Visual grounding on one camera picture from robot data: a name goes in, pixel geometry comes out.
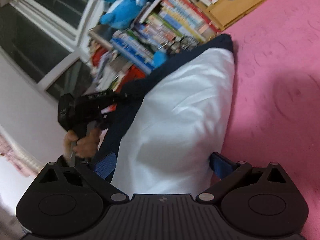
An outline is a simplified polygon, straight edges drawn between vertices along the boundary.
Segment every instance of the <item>white cloth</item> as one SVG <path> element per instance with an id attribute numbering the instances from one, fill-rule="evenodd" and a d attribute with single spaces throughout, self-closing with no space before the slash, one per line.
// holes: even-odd
<path id="1" fill-rule="evenodd" d="M 165 77 L 144 98 L 121 140 L 111 184 L 139 194 L 196 196 L 210 186 L 231 108 L 234 57 L 211 48 Z"/>

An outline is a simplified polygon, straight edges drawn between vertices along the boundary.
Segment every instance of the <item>pink bed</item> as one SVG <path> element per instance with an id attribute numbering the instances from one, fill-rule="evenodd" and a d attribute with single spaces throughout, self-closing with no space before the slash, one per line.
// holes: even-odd
<path id="1" fill-rule="evenodd" d="M 302 235 L 320 239 L 320 0 L 268 0 L 226 33 L 238 53 L 222 154 L 281 163 L 309 206 Z"/>

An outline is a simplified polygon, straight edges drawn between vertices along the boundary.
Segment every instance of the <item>hand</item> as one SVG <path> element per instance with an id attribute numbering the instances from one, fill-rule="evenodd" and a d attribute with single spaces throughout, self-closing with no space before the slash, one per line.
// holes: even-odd
<path id="1" fill-rule="evenodd" d="M 100 142 L 101 130 L 99 128 L 94 128 L 91 130 L 90 134 L 84 138 L 81 138 L 78 141 L 78 136 L 74 131 L 69 130 L 64 137 L 64 157 L 66 159 L 70 158 L 71 155 L 71 143 L 77 142 L 77 145 L 73 147 L 73 150 L 76 152 L 76 156 L 80 158 L 91 158 L 93 157 L 97 150 Z"/>

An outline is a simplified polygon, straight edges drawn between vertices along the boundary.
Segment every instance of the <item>stack of books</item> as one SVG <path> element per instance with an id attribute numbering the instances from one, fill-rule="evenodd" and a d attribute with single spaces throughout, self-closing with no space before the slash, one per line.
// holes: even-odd
<path id="1" fill-rule="evenodd" d="M 219 31 L 190 0 L 155 0 L 131 30 L 115 32 L 111 43 L 149 74 L 154 69 L 156 51 L 170 54 L 191 49 L 214 38 Z"/>

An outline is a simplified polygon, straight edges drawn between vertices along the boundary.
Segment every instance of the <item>round pad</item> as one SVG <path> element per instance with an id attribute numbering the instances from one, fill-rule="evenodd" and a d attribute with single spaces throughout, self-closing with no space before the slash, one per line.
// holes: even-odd
<path id="1" fill-rule="evenodd" d="M 45 197 L 39 204 L 42 213 L 49 216 L 61 216 L 71 212 L 76 206 L 76 200 L 68 195 L 55 194 Z"/>
<path id="2" fill-rule="evenodd" d="M 229 192 L 221 211 L 231 225 L 259 237 L 299 232 L 308 217 L 308 206 L 297 189 L 268 181 Z"/>
<path id="3" fill-rule="evenodd" d="M 49 182 L 28 190 L 18 203 L 16 214 L 32 234 L 52 238 L 84 231 L 102 211 L 103 201 L 91 189 Z"/>
<path id="4" fill-rule="evenodd" d="M 260 194 L 249 200 L 249 207 L 256 213 L 265 216 L 280 214 L 285 209 L 285 201 L 275 195 Z"/>

